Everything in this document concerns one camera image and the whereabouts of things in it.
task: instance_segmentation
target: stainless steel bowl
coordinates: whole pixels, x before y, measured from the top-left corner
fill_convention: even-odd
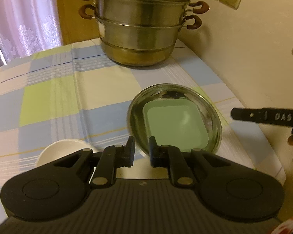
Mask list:
[[[222,138],[222,126],[216,110],[205,98],[192,89],[170,83],[157,84],[144,89],[132,100],[129,106],[127,113],[128,129],[130,134],[135,137],[141,150],[146,154],[149,153],[142,109],[146,103],[161,98],[186,98],[192,101],[200,111],[209,136],[208,144],[203,150],[216,153]]]
[[[190,0],[179,2],[162,0],[93,0],[98,18],[119,24],[167,27],[180,25],[187,6],[202,6],[194,9],[195,14],[203,14],[209,6],[203,1],[190,3]]]

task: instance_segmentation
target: lace curtain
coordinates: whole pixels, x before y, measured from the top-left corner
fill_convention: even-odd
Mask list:
[[[0,0],[0,53],[6,62],[61,44],[56,0]]]

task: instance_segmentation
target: plaid tablecloth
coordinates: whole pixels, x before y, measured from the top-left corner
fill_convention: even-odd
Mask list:
[[[260,128],[231,120],[230,110],[242,104],[181,41],[163,63],[134,69],[108,59],[94,39],[0,68],[0,188],[12,176],[34,168],[41,151],[57,140],[82,139],[98,149],[125,143],[130,101],[157,83],[181,84],[204,95],[222,121],[217,154],[284,183],[282,165]],[[136,150],[135,159],[142,157]],[[4,219],[0,203],[0,222]]]

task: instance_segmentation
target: white bowl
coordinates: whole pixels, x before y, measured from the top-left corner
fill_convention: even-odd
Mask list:
[[[57,141],[46,147],[40,153],[36,167],[50,163],[84,148],[90,148],[93,152],[98,152],[93,146],[82,140],[64,139]]]

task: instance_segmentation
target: green rectangular dish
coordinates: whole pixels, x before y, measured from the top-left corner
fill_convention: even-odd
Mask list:
[[[145,104],[142,112],[147,136],[155,136],[158,145],[173,145],[182,152],[207,146],[208,133],[192,101],[185,98],[152,100]]]

